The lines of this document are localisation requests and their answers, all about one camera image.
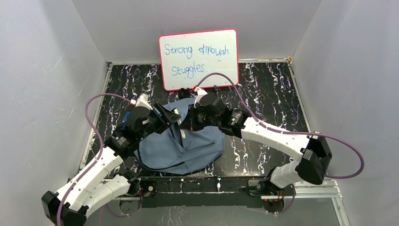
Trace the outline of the blue student backpack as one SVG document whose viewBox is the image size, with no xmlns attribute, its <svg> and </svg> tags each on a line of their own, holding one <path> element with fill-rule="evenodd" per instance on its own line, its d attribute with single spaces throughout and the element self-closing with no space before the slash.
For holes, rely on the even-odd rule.
<svg viewBox="0 0 399 226">
<path fill-rule="evenodd" d="M 225 135 L 217 127 L 191 132 L 179 125 L 178 121 L 140 142 L 134 154 L 146 169 L 186 175 L 207 167 L 223 153 Z"/>
</svg>

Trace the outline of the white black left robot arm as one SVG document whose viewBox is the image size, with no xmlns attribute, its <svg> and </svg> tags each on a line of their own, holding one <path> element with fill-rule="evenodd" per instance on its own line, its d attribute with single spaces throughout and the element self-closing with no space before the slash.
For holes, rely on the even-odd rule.
<svg viewBox="0 0 399 226">
<path fill-rule="evenodd" d="M 141 179 L 130 170 L 119 172 L 106 183 L 103 180 L 132 156 L 147 136 L 161 134 L 180 118 L 159 103 L 133 106 L 89 165 L 56 192 L 47 191 L 42 196 L 46 217 L 56 226 L 82 226 L 93 212 L 116 197 L 141 197 Z"/>
</svg>

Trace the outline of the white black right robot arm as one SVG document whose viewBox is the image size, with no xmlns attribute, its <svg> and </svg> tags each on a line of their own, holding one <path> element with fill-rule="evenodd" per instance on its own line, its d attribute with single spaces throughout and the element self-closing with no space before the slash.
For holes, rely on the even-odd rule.
<svg viewBox="0 0 399 226">
<path fill-rule="evenodd" d="M 293 158 L 293 161 L 272 169 L 263 182 L 271 195 L 297 182 L 321 185 L 332 154 L 324 137 L 316 133 L 303 135 L 265 123 L 248 111 L 230 109 L 215 94 L 201 94 L 188 106 L 181 129 L 199 131 L 207 126 L 217 127 L 228 136 L 248 139 L 267 145 Z"/>
</svg>

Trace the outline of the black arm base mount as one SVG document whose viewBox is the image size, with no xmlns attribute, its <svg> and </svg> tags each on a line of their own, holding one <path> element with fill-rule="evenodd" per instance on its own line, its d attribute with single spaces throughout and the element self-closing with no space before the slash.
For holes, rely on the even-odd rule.
<svg viewBox="0 0 399 226">
<path fill-rule="evenodd" d="M 244 206 L 280 213 L 293 195 L 292 185 L 275 188 L 264 177 L 147 177 L 121 200 L 139 201 L 144 208 Z"/>
</svg>

